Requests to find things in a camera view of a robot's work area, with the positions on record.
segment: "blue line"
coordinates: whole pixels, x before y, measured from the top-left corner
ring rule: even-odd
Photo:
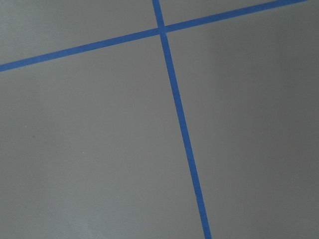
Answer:
[[[140,31],[140,32],[125,35],[125,36],[115,37],[108,40],[98,41],[98,42],[94,42],[94,43],[90,43],[90,44],[86,44],[82,46],[76,46],[76,47],[68,48],[65,50],[55,51],[55,52],[47,53],[44,55],[35,56],[35,57],[0,65],[0,72],[40,63],[43,61],[49,61],[56,58],[70,56],[70,55],[74,55],[74,54],[78,54],[78,53],[82,53],[86,51],[92,51],[92,50],[100,49],[107,46],[117,45],[124,42],[129,42],[129,41],[134,41],[134,40],[138,40],[138,39],[142,39],[142,38],[146,38],[150,36],[155,36],[158,34],[159,34],[158,29],[154,28],[154,29]]]
[[[205,16],[205,17],[201,17],[201,18],[197,18],[197,19],[193,19],[193,20],[189,20],[189,21],[175,23],[175,24],[166,26],[165,30],[166,30],[166,32],[177,31],[177,30],[181,30],[181,29],[185,29],[185,28],[190,28],[193,26],[199,26],[199,25],[203,25],[203,24],[207,24],[207,23],[211,23],[211,22],[215,22],[215,21],[222,21],[222,20],[226,20],[229,18],[243,16],[243,15],[247,15],[247,14],[251,14],[251,13],[259,12],[259,11],[265,11],[265,10],[269,10],[272,8],[290,5],[290,4],[294,4],[294,3],[298,3],[298,2],[302,2],[302,1],[308,1],[308,0],[271,1],[268,3],[249,6],[249,7],[233,10],[233,11],[227,11],[227,12],[223,12],[223,13],[219,13],[219,14],[215,14],[215,15],[211,15],[211,16]]]
[[[277,1],[272,1],[272,2],[268,2],[264,4],[241,8],[238,10],[206,16],[206,17],[202,17],[202,18],[198,18],[194,20],[184,21],[184,22],[180,22],[180,23],[176,23],[176,24],[172,24],[168,26],[164,26],[164,22],[162,20],[161,22],[163,26],[162,30],[165,30],[166,32],[177,31],[177,30],[181,30],[181,29],[185,29],[185,28],[189,28],[193,26],[203,25],[203,24],[207,24],[207,23],[211,23],[215,21],[221,21],[221,20],[225,20],[225,19],[229,19],[229,18],[233,18],[237,16],[242,16],[242,15],[246,15],[246,14],[250,14],[250,13],[254,13],[258,11],[264,11],[264,10],[268,10],[268,9],[272,9],[272,8],[276,8],[280,6],[285,6],[285,5],[290,5],[290,4],[294,4],[294,3],[298,3],[302,1],[308,1],[308,0],[277,0]],[[129,41],[134,41],[134,40],[138,40],[138,39],[142,39],[142,38],[146,38],[150,36],[155,36],[158,34],[159,34],[159,29],[154,28],[154,29],[145,30],[145,31],[141,31],[141,32],[125,35],[125,36],[115,37],[108,40],[98,41],[98,42],[94,42],[94,43],[90,43],[90,44],[86,44],[82,46],[68,48],[65,50],[51,52],[51,53],[47,53],[40,56],[30,57],[27,59],[22,59],[22,60],[18,60],[14,62],[9,62],[9,63],[0,65],[0,72],[40,63],[43,61],[49,61],[49,60],[53,60],[53,59],[57,59],[57,58],[65,57],[65,56],[70,56],[70,55],[74,55],[74,54],[78,54],[78,53],[82,53],[86,51],[92,51],[92,50],[100,49],[107,46],[117,45],[124,42],[129,42]]]
[[[193,150],[192,150],[191,144],[190,144],[190,138],[189,138],[189,134],[188,134],[186,119],[185,119],[184,110],[183,110],[183,106],[182,106],[182,102],[181,102],[181,98],[180,98],[180,94],[179,94],[177,79],[176,79],[176,75],[175,75],[175,69],[174,69],[173,60],[172,60],[171,53],[170,53],[168,38],[167,38],[167,35],[165,32],[165,25],[164,25],[164,20],[163,20],[163,15],[162,15],[161,8],[160,8],[159,0],[153,0],[153,6],[154,6],[154,12],[156,15],[156,20],[157,20],[158,27],[159,27],[160,40],[161,40],[161,45],[162,45],[163,52],[164,52],[164,57],[165,57],[167,72],[168,72],[168,76],[169,76],[170,86],[171,86],[171,90],[173,93],[173,98],[174,98],[175,107],[176,107],[176,111],[177,111],[179,127],[180,127],[181,135],[183,138],[184,147],[185,147],[186,156],[187,156],[187,161],[188,161],[188,166],[189,166],[189,170],[190,170],[190,175],[191,175],[191,179],[193,182],[193,187],[194,187],[194,191],[195,191],[195,195],[196,195],[197,206],[198,206],[198,210],[199,210],[201,224],[203,227],[205,239],[211,239],[212,237],[211,237],[209,223],[208,223],[208,219],[207,219],[204,199],[203,199],[203,195],[202,195],[201,188],[200,188],[200,183],[199,183],[199,178],[198,178],[198,174],[197,174]]]

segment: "blue painter's tape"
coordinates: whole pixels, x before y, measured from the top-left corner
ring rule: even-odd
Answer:
[[[94,43],[90,43],[90,44],[86,44],[86,45],[82,45],[82,46],[68,48],[65,50],[51,52],[51,53],[47,53],[44,55],[35,56],[35,57],[31,57],[31,58],[27,58],[27,59],[14,61],[14,62],[0,65],[0,72],[11,70],[14,68],[27,66],[27,65],[36,64],[36,63],[43,62],[43,61],[49,61],[49,60],[53,60],[56,58],[70,56],[70,55],[74,55],[74,54],[78,54],[78,53],[82,53],[82,52],[86,52],[86,51],[92,51],[92,50],[100,49],[100,48],[107,47],[107,46],[117,45],[117,44],[121,44],[124,42],[129,42],[129,41],[134,41],[134,40],[138,40],[138,39],[142,39],[142,38],[146,38],[146,37],[150,37],[150,36],[155,36],[158,34],[159,34],[158,29],[154,28],[154,29],[141,31],[141,32],[125,35],[125,36],[115,37],[115,38],[108,39],[108,40],[98,41],[98,42],[94,42]]]
[[[249,7],[233,10],[233,11],[227,11],[227,12],[223,12],[223,13],[219,13],[219,14],[215,14],[215,15],[211,15],[211,16],[205,16],[205,17],[201,17],[201,18],[197,18],[197,19],[193,19],[193,20],[189,20],[189,21],[175,23],[175,24],[166,26],[165,30],[166,30],[166,32],[177,31],[177,30],[181,30],[181,29],[185,29],[185,28],[190,28],[193,26],[199,26],[199,25],[203,25],[203,24],[207,24],[207,23],[211,23],[211,22],[215,22],[215,21],[222,21],[222,20],[226,20],[229,18],[243,16],[243,15],[247,15],[247,14],[251,14],[251,13],[255,13],[255,12],[259,12],[259,11],[265,11],[265,10],[269,10],[272,8],[286,6],[286,5],[290,5],[290,4],[294,4],[294,3],[298,3],[298,2],[302,2],[302,1],[308,1],[308,0],[271,1],[271,2],[267,2],[267,3],[263,3],[263,4],[259,4],[259,5],[254,5],[254,6],[249,6]]]
[[[159,35],[159,31],[165,31],[165,32],[177,31],[177,30],[181,30],[181,29],[185,29],[185,28],[189,28],[193,26],[203,25],[203,24],[207,24],[207,23],[211,23],[215,21],[221,21],[221,20],[225,20],[225,19],[229,19],[229,18],[241,16],[241,15],[268,10],[268,9],[285,6],[289,4],[294,4],[294,3],[298,3],[302,1],[307,1],[307,0],[277,0],[277,1],[272,1],[272,2],[268,2],[264,4],[241,8],[238,10],[206,16],[206,17],[202,17],[202,18],[198,18],[194,20],[184,21],[184,22],[180,22],[180,23],[176,23],[176,24],[172,24],[168,26],[164,25],[163,19],[157,19],[159,25],[163,26],[163,28],[160,28],[160,29],[154,28],[154,29],[141,31],[141,32],[125,35],[125,36],[115,37],[108,40],[98,41],[98,42],[94,42],[94,43],[90,43],[90,44],[86,44],[82,46],[72,47],[65,50],[51,52],[51,53],[47,53],[40,56],[30,57],[23,60],[5,63],[0,65],[0,72],[40,63],[43,61],[49,61],[49,60],[53,60],[53,59],[57,59],[57,58],[65,57],[65,56],[70,56],[70,55],[74,55],[74,54],[78,54],[78,53],[82,53],[86,51],[92,51],[92,50],[100,49],[107,46],[121,44],[124,42],[129,42],[129,41],[134,41],[134,40],[138,40],[138,39],[142,39],[142,38],[146,38],[150,36]]]
[[[198,178],[198,174],[197,174],[193,150],[191,148],[186,119],[185,119],[184,110],[183,110],[183,106],[182,106],[182,102],[181,102],[181,98],[180,98],[180,94],[179,94],[177,78],[175,75],[173,60],[172,60],[172,56],[170,53],[168,38],[167,38],[167,35],[165,32],[165,25],[164,25],[164,20],[163,20],[161,8],[160,8],[159,0],[153,0],[153,6],[154,6],[156,20],[157,20],[158,27],[159,27],[161,45],[162,45],[163,52],[164,52],[164,57],[165,57],[167,72],[168,72],[168,76],[169,76],[170,86],[171,86],[171,90],[173,93],[174,103],[175,103],[177,117],[178,117],[178,121],[179,121],[179,127],[181,130],[181,135],[182,135],[183,142],[184,142],[186,157],[187,157],[190,175],[191,175],[191,179],[193,182],[193,187],[194,187],[194,191],[195,191],[195,195],[196,195],[197,206],[198,206],[199,215],[200,215],[200,219],[201,219],[201,223],[202,223],[202,227],[203,227],[203,232],[204,232],[205,239],[211,239],[212,237],[211,237],[209,223],[208,223],[208,219],[207,219],[204,199],[203,199],[203,195],[202,195],[202,191],[201,191],[201,187],[200,187],[200,183],[199,183],[199,178]]]

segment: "blue tape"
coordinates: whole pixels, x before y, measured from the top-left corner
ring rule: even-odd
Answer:
[[[40,63],[43,61],[49,61],[56,58],[70,56],[70,55],[74,55],[74,54],[78,54],[78,53],[82,53],[86,51],[92,51],[92,50],[100,49],[107,46],[117,45],[124,42],[129,42],[129,41],[134,41],[134,40],[138,40],[138,39],[142,39],[142,38],[146,38],[150,36],[155,36],[158,34],[159,34],[159,30],[157,28],[154,28],[154,29],[141,31],[141,32],[125,35],[125,36],[111,38],[108,40],[98,41],[98,42],[94,42],[94,43],[90,43],[90,44],[86,44],[82,46],[76,46],[76,47],[68,48],[61,51],[51,52],[44,55],[35,56],[35,57],[0,65],[0,72]]]
[[[159,0],[153,0],[153,6],[154,6],[156,20],[157,20],[158,27],[159,27],[160,40],[161,40],[161,45],[162,45],[163,52],[164,52],[164,57],[165,57],[167,72],[168,72],[168,76],[169,76],[170,86],[171,86],[171,90],[173,93],[174,103],[175,103],[177,117],[178,117],[178,121],[179,121],[179,127],[180,127],[180,131],[182,134],[184,147],[185,147],[185,151],[186,151],[186,156],[187,156],[187,161],[188,161],[188,166],[189,166],[189,170],[190,170],[190,175],[191,175],[191,179],[193,182],[193,187],[194,187],[194,191],[195,191],[195,195],[196,195],[197,206],[198,206],[198,210],[199,210],[201,224],[203,227],[205,239],[211,239],[212,237],[211,237],[209,223],[208,223],[208,219],[207,219],[204,199],[203,199],[203,195],[201,192],[201,187],[200,187],[199,178],[198,178],[198,174],[197,174],[193,150],[192,150],[191,144],[190,144],[190,138],[189,138],[189,134],[188,134],[186,119],[185,119],[184,110],[183,110],[183,106],[182,106],[182,102],[181,102],[181,98],[180,98],[180,94],[179,94],[177,79],[176,79],[176,75],[175,75],[175,69],[174,69],[173,60],[172,60],[171,53],[170,53],[168,38],[167,38],[167,35],[165,32],[165,25],[164,25],[164,20],[163,20],[161,8],[160,8]]]
[[[264,10],[268,10],[268,9],[272,9],[272,8],[276,8],[280,6],[290,5],[290,4],[294,4],[294,3],[298,3],[302,1],[308,1],[308,0],[277,0],[277,1],[272,1],[272,2],[268,2],[264,4],[241,8],[238,10],[206,16],[206,17],[202,17],[202,18],[198,18],[194,20],[184,21],[184,22],[180,22],[180,23],[176,23],[176,24],[172,24],[168,26],[164,25],[163,20],[162,22],[160,22],[160,24],[161,26],[164,26],[162,30],[164,30],[165,32],[172,32],[172,31],[177,31],[177,30],[181,30],[181,29],[185,29],[185,28],[189,28],[193,26],[203,25],[203,24],[207,24],[207,23],[211,23],[215,21],[221,21],[221,20],[225,20],[225,19],[229,19],[229,18],[241,16],[241,15],[246,15],[246,14],[250,14],[250,13],[254,13],[258,11],[264,11]],[[40,63],[43,61],[49,61],[49,60],[53,60],[53,59],[57,59],[57,58],[65,57],[65,56],[70,56],[70,55],[74,55],[74,54],[78,54],[78,53],[82,53],[86,51],[92,51],[92,50],[100,49],[107,46],[117,45],[117,44],[129,42],[129,41],[134,41],[134,40],[138,40],[138,39],[142,39],[142,38],[146,38],[150,36],[159,35],[159,30],[160,29],[154,28],[154,29],[141,31],[141,32],[125,35],[125,36],[115,37],[108,40],[98,41],[98,42],[94,42],[94,43],[90,43],[90,44],[86,44],[82,46],[68,48],[65,50],[51,52],[51,53],[47,53],[40,56],[30,57],[23,60],[5,63],[0,65],[0,72]]]
[[[215,14],[215,15],[211,15],[211,16],[205,16],[205,17],[201,17],[201,18],[197,18],[197,19],[193,19],[193,20],[189,20],[189,21],[175,23],[175,24],[166,26],[165,30],[166,30],[166,32],[177,31],[177,30],[181,30],[181,29],[185,29],[185,28],[190,28],[193,26],[199,26],[199,25],[203,25],[203,24],[207,24],[207,23],[211,23],[211,22],[215,22],[215,21],[222,21],[222,20],[226,20],[229,18],[243,16],[243,15],[247,15],[247,14],[251,14],[251,13],[255,13],[255,12],[259,12],[259,11],[265,11],[265,10],[269,10],[272,8],[286,6],[286,5],[290,5],[290,4],[294,4],[294,3],[298,3],[298,2],[302,2],[302,1],[308,1],[308,0],[271,1],[271,2],[267,2],[267,3],[263,3],[263,4],[259,4],[259,5],[254,5],[254,6],[249,6],[249,7],[233,10],[233,11],[227,11],[227,12],[223,12],[223,13],[219,13],[219,14]]]

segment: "gray surface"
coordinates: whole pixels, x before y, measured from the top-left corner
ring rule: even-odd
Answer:
[[[166,25],[273,0],[160,0]]]
[[[203,238],[159,37],[1,73],[1,239]]]
[[[2,0],[0,64],[155,27],[150,0]]]
[[[213,238],[318,238],[318,12],[168,34]]]

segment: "gray square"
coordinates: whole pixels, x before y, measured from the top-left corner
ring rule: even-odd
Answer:
[[[272,0],[160,0],[166,25],[225,11],[271,2]]]
[[[213,238],[319,235],[318,12],[168,34]]]
[[[158,36],[0,75],[1,239],[203,238]]]
[[[2,0],[0,64],[156,27],[149,0]]]

